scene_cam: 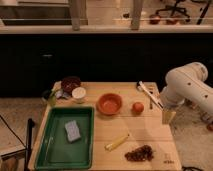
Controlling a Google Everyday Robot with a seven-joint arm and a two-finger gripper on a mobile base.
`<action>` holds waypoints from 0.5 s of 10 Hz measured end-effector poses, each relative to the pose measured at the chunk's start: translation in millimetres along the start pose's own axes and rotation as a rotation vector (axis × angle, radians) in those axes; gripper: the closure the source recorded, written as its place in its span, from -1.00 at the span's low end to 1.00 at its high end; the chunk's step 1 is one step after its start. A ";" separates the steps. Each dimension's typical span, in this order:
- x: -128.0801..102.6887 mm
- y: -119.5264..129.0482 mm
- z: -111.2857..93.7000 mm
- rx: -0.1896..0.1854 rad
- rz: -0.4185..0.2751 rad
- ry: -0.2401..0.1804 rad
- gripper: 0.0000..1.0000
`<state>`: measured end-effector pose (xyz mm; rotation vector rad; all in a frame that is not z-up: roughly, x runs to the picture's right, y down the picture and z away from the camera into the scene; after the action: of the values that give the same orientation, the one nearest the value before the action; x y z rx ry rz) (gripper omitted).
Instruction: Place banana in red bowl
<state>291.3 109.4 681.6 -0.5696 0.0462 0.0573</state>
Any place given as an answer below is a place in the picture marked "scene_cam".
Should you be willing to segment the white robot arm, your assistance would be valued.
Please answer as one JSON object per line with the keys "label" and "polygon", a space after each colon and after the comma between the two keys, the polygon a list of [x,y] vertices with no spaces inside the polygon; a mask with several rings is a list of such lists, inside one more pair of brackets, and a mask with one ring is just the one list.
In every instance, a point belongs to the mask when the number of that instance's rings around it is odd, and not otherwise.
{"label": "white robot arm", "polygon": [[207,77],[208,70],[200,62],[171,69],[165,76],[166,86],[160,93],[163,109],[179,107],[189,100],[213,121],[213,88],[205,83]]}

